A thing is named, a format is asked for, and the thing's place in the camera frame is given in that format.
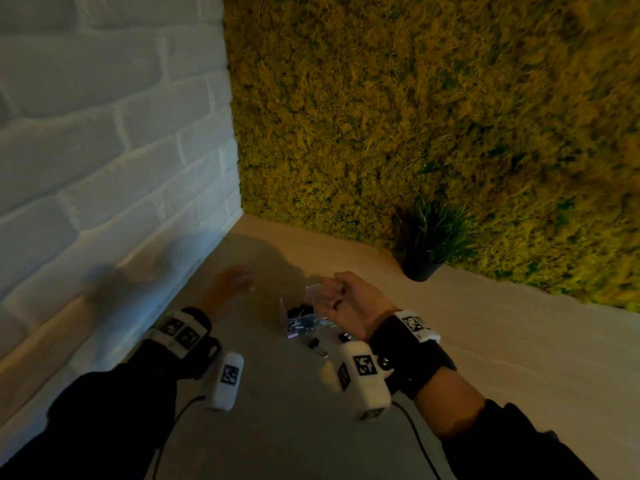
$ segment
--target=potted plant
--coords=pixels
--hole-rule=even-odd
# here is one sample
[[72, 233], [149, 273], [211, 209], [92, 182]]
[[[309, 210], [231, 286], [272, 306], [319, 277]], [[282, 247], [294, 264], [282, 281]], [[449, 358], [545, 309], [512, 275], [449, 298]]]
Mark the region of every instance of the potted plant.
[[470, 228], [471, 219], [464, 208], [418, 199], [408, 217], [408, 243], [402, 264], [406, 277], [427, 281], [444, 263], [473, 256]]

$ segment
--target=yellow-green moss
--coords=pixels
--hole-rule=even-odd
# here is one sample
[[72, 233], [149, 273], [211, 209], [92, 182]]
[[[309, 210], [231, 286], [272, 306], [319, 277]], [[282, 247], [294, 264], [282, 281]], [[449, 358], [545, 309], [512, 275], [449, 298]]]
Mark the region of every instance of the yellow-green moss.
[[640, 310], [640, 0], [225, 0], [244, 208], [392, 247], [466, 204], [498, 279]]

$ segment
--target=person's right hand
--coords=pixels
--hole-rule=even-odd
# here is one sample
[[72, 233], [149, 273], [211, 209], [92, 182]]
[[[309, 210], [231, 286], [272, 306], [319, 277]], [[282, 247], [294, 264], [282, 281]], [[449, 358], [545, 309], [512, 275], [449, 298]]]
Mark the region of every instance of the person's right hand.
[[382, 291], [350, 271], [322, 278], [314, 308], [344, 331], [367, 341], [400, 308]]

